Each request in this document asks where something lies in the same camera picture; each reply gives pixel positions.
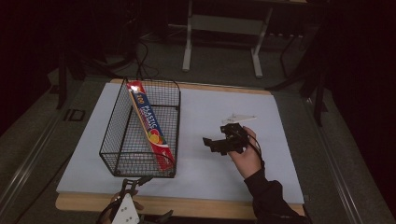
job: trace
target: person's right hand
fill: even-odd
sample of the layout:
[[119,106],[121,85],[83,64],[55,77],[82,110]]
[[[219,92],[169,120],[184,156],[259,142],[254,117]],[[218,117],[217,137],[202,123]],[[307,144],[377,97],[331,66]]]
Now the person's right hand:
[[[244,129],[249,135],[249,142],[253,146],[256,146],[256,134],[248,127],[244,127]],[[262,161],[259,155],[257,155],[256,151],[250,145],[248,145],[247,149],[241,154],[236,151],[230,151],[228,152],[228,155],[230,155],[239,173],[245,179],[255,174],[262,168]]]

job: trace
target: dark background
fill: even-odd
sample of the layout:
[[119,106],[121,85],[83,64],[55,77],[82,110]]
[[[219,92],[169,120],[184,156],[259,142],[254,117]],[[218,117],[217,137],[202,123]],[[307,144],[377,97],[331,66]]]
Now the dark background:
[[[98,7],[99,16],[115,23],[106,26],[92,16],[89,1],[3,1],[0,6],[1,119],[0,134],[50,88],[47,73],[58,66],[60,34],[70,44],[100,58],[115,44],[106,34],[123,23],[121,5]],[[270,32],[294,34],[301,21],[317,15],[279,10]],[[317,41],[329,65],[326,87],[332,91],[375,183],[396,215],[396,2],[335,1]],[[141,19],[159,36],[166,24],[185,24],[187,1],[145,1]]]

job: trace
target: food image on box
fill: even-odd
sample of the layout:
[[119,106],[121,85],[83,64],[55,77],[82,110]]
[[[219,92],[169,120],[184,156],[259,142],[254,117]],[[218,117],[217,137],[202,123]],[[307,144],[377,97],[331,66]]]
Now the food image on box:
[[142,82],[135,80],[128,82],[126,85],[133,101],[134,110],[143,126],[151,150],[156,155],[160,170],[173,168],[175,159],[166,143]]

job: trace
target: person's arm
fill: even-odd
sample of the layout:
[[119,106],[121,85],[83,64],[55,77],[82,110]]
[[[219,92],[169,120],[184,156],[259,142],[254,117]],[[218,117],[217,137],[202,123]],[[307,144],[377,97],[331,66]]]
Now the person's arm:
[[[249,135],[249,142],[256,146],[256,134],[244,127]],[[253,196],[253,209],[259,223],[307,223],[305,217],[299,216],[283,200],[282,185],[265,178],[264,162],[251,146],[239,154],[229,152],[239,173]]]

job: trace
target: wire mesh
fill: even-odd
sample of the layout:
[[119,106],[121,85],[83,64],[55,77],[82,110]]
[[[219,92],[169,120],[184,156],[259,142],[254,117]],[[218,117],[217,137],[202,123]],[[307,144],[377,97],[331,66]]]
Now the wire mesh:
[[[100,156],[114,176],[174,177],[177,169],[177,142],[180,118],[180,89],[173,81],[143,80],[146,95],[161,130],[174,156],[174,161],[152,152],[146,134],[136,115],[125,79],[114,105]],[[160,160],[173,163],[172,168],[159,169]]]

